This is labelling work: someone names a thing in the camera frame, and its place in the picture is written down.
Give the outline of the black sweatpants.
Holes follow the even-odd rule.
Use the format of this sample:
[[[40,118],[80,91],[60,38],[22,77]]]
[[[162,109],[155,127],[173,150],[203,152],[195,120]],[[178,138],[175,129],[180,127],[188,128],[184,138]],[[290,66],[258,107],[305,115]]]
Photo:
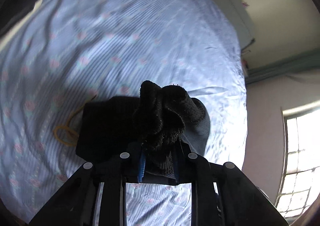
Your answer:
[[[160,87],[146,80],[138,97],[115,96],[87,102],[53,130],[55,138],[76,148],[76,155],[93,162],[117,146],[141,151],[145,172],[175,179],[174,146],[189,145],[204,155],[210,118],[204,104],[178,85]]]

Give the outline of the window with metal grille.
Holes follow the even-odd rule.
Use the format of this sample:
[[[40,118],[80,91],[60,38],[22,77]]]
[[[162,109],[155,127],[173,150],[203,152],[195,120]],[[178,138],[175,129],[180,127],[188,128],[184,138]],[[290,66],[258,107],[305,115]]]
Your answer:
[[[292,223],[319,195],[319,101],[283,111],[285,156],[276,208]]]

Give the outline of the green curtain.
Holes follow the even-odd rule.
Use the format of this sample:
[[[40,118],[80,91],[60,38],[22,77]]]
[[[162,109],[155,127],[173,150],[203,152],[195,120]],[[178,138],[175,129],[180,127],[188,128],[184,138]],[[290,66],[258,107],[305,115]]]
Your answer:
[[[319,48],[248,70],[247,85],[291,73],[319,69]]]

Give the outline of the blue floral bed sheet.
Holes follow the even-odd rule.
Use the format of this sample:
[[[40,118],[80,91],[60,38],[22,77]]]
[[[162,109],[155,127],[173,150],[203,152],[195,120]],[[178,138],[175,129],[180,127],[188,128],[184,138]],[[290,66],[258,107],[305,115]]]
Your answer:
[[[83,163],[53,129],[85,101],[185,88],[210,116],[205,158],[242,167],[245,80],[212,0],[43,0],[1,50],[1,199],[29,222]]]

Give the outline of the folded black clothes stack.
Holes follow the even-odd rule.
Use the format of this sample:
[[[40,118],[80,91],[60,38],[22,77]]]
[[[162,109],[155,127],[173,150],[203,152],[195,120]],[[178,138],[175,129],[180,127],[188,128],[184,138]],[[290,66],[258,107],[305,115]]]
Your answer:
[[[26,17],[39,0],[5,0],[1,6],[1,37]]]

